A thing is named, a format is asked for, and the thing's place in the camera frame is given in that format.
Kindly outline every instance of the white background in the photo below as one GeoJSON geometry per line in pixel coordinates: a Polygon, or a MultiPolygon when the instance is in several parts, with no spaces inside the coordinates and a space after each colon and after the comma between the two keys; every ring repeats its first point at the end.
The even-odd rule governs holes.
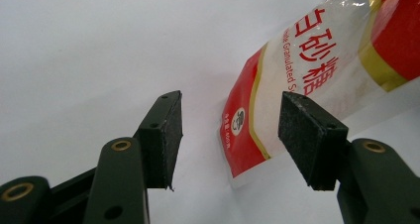
{"type": "MultiPolygon", "coordinates": [[[[0,183],[55,186],[95,167],[103,145],[179,89],[175,192],[149,191],[152,223],[342,223],[336,193],[307,187],[288,153],[233,189],[217,137],[247,58],[321,1],[0,0],[0,183]]],[[[418,81],[348,119],[417,174],[418,81]]]]}

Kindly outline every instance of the white circular logo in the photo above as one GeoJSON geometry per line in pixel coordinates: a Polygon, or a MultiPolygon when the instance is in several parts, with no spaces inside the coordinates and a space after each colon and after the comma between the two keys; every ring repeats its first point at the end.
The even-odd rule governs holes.
{"type": "Polygon", "coordinates": [[[244,127],[245,122],[245,109],[240,108],[236,111],[234,117],[232,118],[231,130],[235,136],[238,136],[244,127]]]}

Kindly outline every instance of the gold stripe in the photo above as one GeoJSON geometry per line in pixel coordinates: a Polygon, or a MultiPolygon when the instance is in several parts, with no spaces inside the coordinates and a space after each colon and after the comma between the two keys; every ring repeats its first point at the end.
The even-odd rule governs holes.
{"type": "Polygon", "coordinates": [[[257,147],[262,152],[262,156],[266,160],[268,160],[268,159],[271,158],[271,156],[266,151],[266,149],[265,149],[262,141],[257,136],[257,133],[254,130],[254,108],[255,108],[255,103],[256,103],[257,90],[259,89],[260,80],[262,78],[262,73],[263,73],[263,56],[265,54],[265,49],[266,49],[266,44],[262,47],[262,52],[260,53],[259,64],[258,64],[258,67],[257,67],[256,79],[254,80],[253,90],[251,91],[251,99],[250,99],[250,134],[251,134],[251,137],[253,138],[254,142],[256,143],[257,147]]]}
{"type": "Polygon", "coordinates": [[[383,90],[389,92],[406,83],[407,80],[389,66],[371,44],[371,30],[377,11],[380,8],[381,0],[369,0],[369,5],[370,15],[359,46],[359,58],[370,77],[382,87],[383,90]]]}

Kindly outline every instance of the plastic packaging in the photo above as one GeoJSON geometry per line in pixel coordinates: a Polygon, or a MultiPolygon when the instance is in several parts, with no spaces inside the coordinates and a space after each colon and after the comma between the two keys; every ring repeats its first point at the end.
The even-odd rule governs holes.
{"type": "Polygon", "coordinates": [[[420,75],[420,0],[325,0],[245,64],[220,128],[232,177],[285,151],[281,92],[339,119],[420,75]]]}

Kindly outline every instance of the chinese character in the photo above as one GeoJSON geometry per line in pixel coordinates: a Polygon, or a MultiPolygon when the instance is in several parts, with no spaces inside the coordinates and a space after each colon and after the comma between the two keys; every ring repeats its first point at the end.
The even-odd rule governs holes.
{"type": "Polygon", "coordinates": [[[325,9],[315,9],[314,13],[315,13],[315,18],[316,21],[314,23],[311,24],[311,22],[309,21],[309,15],[306,15],[305,17],[303,17],[301,20],[299,20],[296,23],[296,35],[295,37],[299,37],[300,35],[306,33],[307,31],[315,28],[318,24],[322,23],[322,19],[321,19],[321,13],[324,13],[325,9]]]}
{"type": "Polygon", "coordinates": [[[303,82],[305,83],[305,95],[308,95],[315,89],[321,87],[333,76],[333,72],[336,70],[337,60],[337,57],[333,57],[328,60],[328,62],[322,63],[320,67],[308,70],[308,74],[303,77],[303,82]]]}
{"type": "Polygon", "coordinates": [[[312,49],[310,52],[312,53],[310,56],[307,56],[303,52],[299,55],[308,61],[315,61],[317,59],[322,59],[327,56],[331,52],[331,48],[336,44],[328,45],[327,40],[331,40],[333,36],[331,35],[330,29],[325,30],[325,34],[320,36],[313,36],[308,39],[308,41],[299,47],[302,48],[303,52],[306,52],[312,49]]]}

